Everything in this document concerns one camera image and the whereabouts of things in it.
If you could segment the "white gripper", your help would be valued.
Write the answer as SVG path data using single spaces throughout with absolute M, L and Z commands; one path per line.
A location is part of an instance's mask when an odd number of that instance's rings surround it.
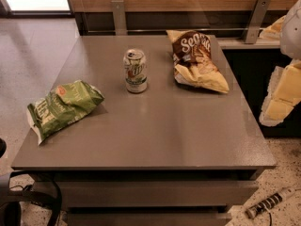
M 281 53 L 293 59 L 285 68 L 276 66 L 270 77 L 259 121 L 271 127 L 282 123 L 301 102 L 301 61 L 296 60 L 301 59 L 301 0 L 290 8 L 286 16 L 264 28 L 260 38 L 280 38 Z

